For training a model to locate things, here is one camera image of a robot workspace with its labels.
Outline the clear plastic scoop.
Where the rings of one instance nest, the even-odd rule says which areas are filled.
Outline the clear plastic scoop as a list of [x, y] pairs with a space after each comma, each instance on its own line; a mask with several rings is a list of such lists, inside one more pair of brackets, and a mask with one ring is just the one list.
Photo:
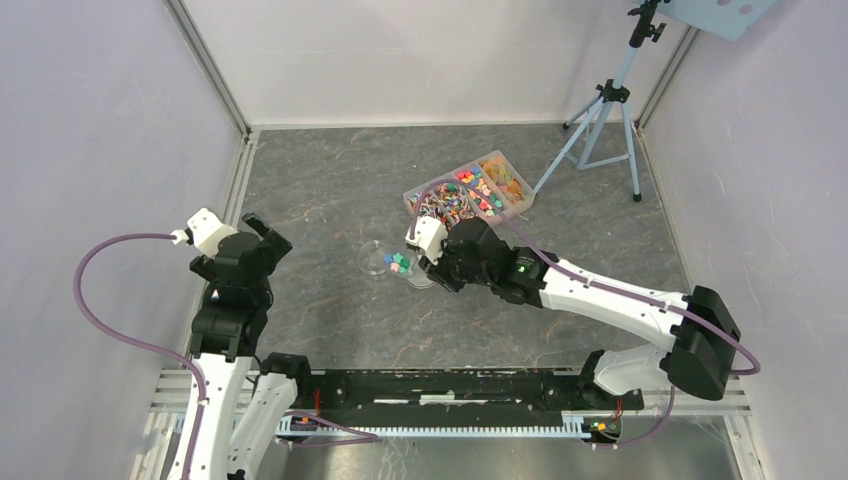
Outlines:
[[423, 275], [419, 266], [420, 255], [406, 246], [383, 242], [377, 257], [379, 265], [387, 273], [407, 280]]

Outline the clear round jar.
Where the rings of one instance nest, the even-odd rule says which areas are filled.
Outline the clear round jar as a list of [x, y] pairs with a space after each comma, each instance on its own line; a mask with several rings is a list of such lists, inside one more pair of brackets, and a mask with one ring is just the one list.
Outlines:
[[384, 244], [378, 240], [365, 242], [357, 253], [359, 269], [369, 276], [381, 276], [386, 270]]

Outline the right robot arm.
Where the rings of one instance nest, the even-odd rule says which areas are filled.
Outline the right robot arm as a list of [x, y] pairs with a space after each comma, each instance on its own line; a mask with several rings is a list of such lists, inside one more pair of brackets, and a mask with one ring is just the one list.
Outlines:
[[479, 285], [509, 304], [576, 313], [644, 339], [586, 360], [577, 392], [591, 408], [637, 389], [674, 386], [708, 401], [725, 394], [741, 333], [710, 288], [683, 294], [596, 276], [550, 252], [511, 247], [479, 218], [447, 229], [421, 217], [406, 244], [420, 253], [426, 276], [448, 291]]

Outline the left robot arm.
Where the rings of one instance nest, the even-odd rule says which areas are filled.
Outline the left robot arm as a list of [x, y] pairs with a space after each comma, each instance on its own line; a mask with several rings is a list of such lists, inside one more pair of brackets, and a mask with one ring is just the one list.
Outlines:
[[191, 383], [171, 479], [255, 478], [286, 411], [314, 394], [306, 357], [271, 353], [259, 365], [245, 412], [236, 413], [274, 303], [269, 277], [292, 249], [256, 214], [242, 220], [245, 231], [202, 208], [178, 234], [199, 251], [190, 269], [207, 285], [189, 340], [191, 364], [203, 377]]

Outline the clear compartment candy tray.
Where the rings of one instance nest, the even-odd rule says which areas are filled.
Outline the clear compartment candy tray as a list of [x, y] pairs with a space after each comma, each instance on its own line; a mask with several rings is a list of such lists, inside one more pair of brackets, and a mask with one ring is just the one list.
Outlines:
[[440, 177], [453, 180], [434, 189], [430, 180], [403, 194], [412, 215], [434, 217], [450, 229], [459, 221], [480, 217], [491, 225], [520, 216], [535, 200], [533, 188], [506, 156], [495, 150]]

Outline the light blue perforated board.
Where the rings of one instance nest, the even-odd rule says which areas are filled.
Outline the light blue perforated board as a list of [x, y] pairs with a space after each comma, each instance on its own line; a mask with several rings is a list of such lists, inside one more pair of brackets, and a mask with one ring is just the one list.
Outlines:
[[629, 15], [638, 15], [642, 6], [703, 32], [737, 41], [776, 0], [670, 0], [633, 1]]

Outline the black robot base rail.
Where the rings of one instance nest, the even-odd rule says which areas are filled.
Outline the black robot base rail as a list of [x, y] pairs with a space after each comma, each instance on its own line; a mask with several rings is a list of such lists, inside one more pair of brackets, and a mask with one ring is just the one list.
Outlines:
[[614, 397], [573, 369], [315, 371], [293, 407], [366, 427], [553, 427], [564, 412], [640, 411], [635, 390]]

